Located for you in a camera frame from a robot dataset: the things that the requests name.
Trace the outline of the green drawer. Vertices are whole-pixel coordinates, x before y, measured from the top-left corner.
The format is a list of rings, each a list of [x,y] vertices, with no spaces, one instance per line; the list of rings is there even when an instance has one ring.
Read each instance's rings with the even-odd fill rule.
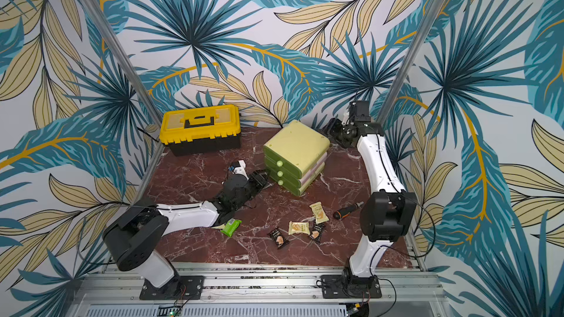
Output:
[[[292,163],[288,159],[270,150],[270,148],[264,147],[263,152],[264,163],[267,167],[274,171],[282,171],[285,175],[294,178],[302,178],[311,169],[311,167],[304,167],[302,164],[298,165],[297,163]]]
[[[302,184],[301,182],[299,182],[297,180],[292,180],[292,179],[288,180],[288,179],[279,177],[278,175],[276,175],[275,171],[273,171],[273,170],[269,170],[268,175],[271,177],[271,179],[274,180],[274,182],[276,184],[278,184],[279,186],[282,186],[287,191],[291,192],[293,195],[300,197],[300,196],[303,196],[305,194],[305,191],[317,179],[318,175],[322,173],[324,168],[325,168],[325,166],[322,165],[319,169],[316,170],[316,172],[304,184]]]
[[[299,177],[299,172],[293,166],[287,165],[284,161],[275,161],[266,157],[264,163],[267,167],[269,176],[275,181],[283,181],[284,184],[301,187],[308,179]]]

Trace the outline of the green top drawer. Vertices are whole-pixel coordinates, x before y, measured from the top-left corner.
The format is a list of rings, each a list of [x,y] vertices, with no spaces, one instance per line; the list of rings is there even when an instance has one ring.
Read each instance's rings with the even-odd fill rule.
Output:
[[[274,171],[282,171],[285,175],[294,178],[302,178],[311,169],[311,167],[304,167],[302,164],[298,165],[297,163],[292,163],[288,159],[270,150],[270,148],[264,147],[263,152],[264,163],[267,167]]]

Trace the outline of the green bottom drawer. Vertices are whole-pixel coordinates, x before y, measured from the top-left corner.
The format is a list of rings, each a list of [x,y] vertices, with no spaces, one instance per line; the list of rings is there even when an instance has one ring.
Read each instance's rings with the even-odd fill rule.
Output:
[[[276,175],[275,171],[273,171],[273,170],[269,170],[268,175],[271,177],[271,179],[274,180],[274,182],[276,184],[278,184],[279,186],[282,186],[287,191],[291,192],[293,195],[300,197],[300,196],[303,196],[305,194],[305,191],[317,179],[318,175],[322,173],[324,168],[325,168],[325,166],[322,165],[319,169],[316,170],[316,172],[304,184],[302,184],[301,182],[299,182],[297,180],[292,180],[292,179],[288,180],[288,179],[279,177],[278,175]]]

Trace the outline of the bright green snack packet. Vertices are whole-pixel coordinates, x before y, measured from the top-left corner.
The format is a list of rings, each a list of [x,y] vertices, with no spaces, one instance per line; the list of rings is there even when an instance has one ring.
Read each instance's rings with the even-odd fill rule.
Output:
[[[239,228],[239,226],[241,225],[242,221],[241,220],[236,220],[236,219],[230,219],[229,221],[227,221],[226,224],[224,224],[223,228],[220,230],[221,233],[223,233],[224,235],[228,236],[228,237],[232,237],[234,232]]]

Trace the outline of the black cookie packet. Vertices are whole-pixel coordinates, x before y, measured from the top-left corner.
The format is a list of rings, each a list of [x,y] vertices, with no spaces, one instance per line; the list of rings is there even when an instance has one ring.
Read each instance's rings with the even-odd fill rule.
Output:
[[[289,243],[289,241],[285,238],[285,236],[283,235],[283,233],[280,231],[278,227],[270,231],[270,233],[268,233],[268,236],[276,244],[277,249],[281,249],[282,247],[285,247]]]
[[[314,223],[312,229],[310,230],[310,234],[309,234],[309,238],[316,243],[320,243],[321,242],[321,238],[323,236],[323,233],[325,231],[325,223]]]

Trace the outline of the cream cookie packet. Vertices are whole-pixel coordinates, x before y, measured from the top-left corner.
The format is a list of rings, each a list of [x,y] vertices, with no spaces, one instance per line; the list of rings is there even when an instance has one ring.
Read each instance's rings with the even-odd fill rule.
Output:
[[[310,227],[308,222],[289,222],[289,235],[295,234],[310,234]]]
[[[327,214],[325,213],[325,211],[323,209],[323,205],[321,204],[321,202],[311,204],[310,208],[311,208],[311,210],[314,214],[315,222],[317,224],[321,224],[321,223],[329,221],[329,218],[328,218]]]

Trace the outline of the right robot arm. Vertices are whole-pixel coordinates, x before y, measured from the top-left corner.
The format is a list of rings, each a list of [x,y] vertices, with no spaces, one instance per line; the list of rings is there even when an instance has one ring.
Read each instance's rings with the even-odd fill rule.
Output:
[[[330,120],[324,132],[344,148],[361,155],[370,181],[370,196],[360,212],[362,237],[343,270],[341,289],[346,296],[371,293],[377,278],[373,269],[393,243],[408,233],[417,201],[401,184],[386,149],[386,138],[376,123]]]

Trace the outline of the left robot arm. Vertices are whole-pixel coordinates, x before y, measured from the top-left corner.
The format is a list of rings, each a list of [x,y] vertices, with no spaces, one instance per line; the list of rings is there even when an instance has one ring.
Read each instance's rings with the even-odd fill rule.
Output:
[[[102,238],[120,271],[134,271],[159,290],[176,288],[176,269],[156,251],[162,237],[227,224],[267,184],[268,172],[256,170],[249,175],[230,175],[217,195],[201,203],[163,205],[145,198],[107,227]]]

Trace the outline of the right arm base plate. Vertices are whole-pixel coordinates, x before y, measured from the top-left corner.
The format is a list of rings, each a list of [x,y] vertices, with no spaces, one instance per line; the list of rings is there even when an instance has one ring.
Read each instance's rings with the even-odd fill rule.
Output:
[[[345,277],[338,274],[322,275],[316,285],[324,299],[380,299],[382,292],[377,277]]]

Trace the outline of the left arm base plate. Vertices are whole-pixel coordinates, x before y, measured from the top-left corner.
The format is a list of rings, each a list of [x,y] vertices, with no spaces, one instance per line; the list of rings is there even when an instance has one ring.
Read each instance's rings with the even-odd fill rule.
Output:
[[[157,288],[145,279],[140,300],[199,300],[204,287],[204,276],[174,276],[163,287]]]

